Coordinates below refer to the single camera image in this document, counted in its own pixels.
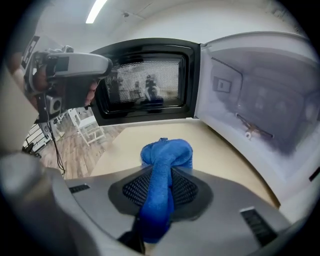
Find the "mesh screen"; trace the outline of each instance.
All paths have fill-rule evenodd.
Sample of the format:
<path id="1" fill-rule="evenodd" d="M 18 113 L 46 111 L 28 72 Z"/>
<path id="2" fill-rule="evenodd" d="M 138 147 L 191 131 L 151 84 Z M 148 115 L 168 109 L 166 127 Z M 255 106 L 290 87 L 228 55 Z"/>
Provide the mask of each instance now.
<path id="1" fill-rule="evenodd" d="M 113 67 L 105 78 L 112 104 L 178 98 L 179 62 L 145 61 Z"/>

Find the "open microwave door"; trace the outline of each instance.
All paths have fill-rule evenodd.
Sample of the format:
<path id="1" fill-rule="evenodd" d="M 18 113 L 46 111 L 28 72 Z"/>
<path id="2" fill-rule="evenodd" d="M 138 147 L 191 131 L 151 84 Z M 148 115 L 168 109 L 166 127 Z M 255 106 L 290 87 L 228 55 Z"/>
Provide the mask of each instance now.
<path id="1" fill-rule="evenodd" d="M 92 52 L 113 62 L 100 81 L 92 111 L 100 126 L 193 118 L 198 95 L 200 44 L 144 38 Z"/>
<path id="2" fill-rule="evenodd" d="M 195 116 L 248 159 L 280 203 L 320 166 L 319 75 L 309 41 L 295 34 L 245 33 L 201 46 Z"/>

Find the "black mesh pad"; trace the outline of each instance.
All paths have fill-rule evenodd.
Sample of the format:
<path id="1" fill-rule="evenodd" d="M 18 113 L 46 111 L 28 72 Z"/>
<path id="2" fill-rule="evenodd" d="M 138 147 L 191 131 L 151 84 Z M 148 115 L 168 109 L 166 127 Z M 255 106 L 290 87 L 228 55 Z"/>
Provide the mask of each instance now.
<path id="1" fill-rule="evenodd" d="M 178 98 L 179 62 L 145 61 L 114 66 L 105 78 L 111 104 Z"/>
<path id="2" fill-rule="evenodd" d="M 148 194 L 152 166 L 138 171 L 111 185 L 110 201 L 123 214 L 136 216 Z M 174 212 L 171 221 L 197 219 L 213 199 L 210 187 L 179 168 L 171 169 Z"/>

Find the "blue towel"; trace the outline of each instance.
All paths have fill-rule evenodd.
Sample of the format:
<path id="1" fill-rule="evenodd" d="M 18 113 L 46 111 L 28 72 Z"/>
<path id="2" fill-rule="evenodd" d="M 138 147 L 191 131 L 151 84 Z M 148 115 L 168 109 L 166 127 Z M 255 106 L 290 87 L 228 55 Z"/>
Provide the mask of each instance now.
<path id="1" fill-rule="evenodd" d="M 192 169 L 192 153 L 183 139 L 161 138 L 142 149 L 142 163 L 153 165 L 147 198 L 139 213 L 139 230 L 145 242 L 157 243 L 168 231 L 174 211 L 171 167 Z"/>

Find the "fluorescent light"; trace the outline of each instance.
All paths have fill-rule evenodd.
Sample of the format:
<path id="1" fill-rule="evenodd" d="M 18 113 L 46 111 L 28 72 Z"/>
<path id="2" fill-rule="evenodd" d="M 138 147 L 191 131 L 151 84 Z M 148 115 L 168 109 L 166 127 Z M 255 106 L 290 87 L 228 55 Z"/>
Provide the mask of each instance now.
<path id="1" fill-rule="evenodd" d="M 92 9 L 88 15 L 88 18 L 86 19 L 87 24 L 92 24 L 94 23 L 96 17 L 98 16 L 100 10 L 102 7 L 105 5 L 107 0 L 95 0 L 94 5 L 92 6 Z"/>

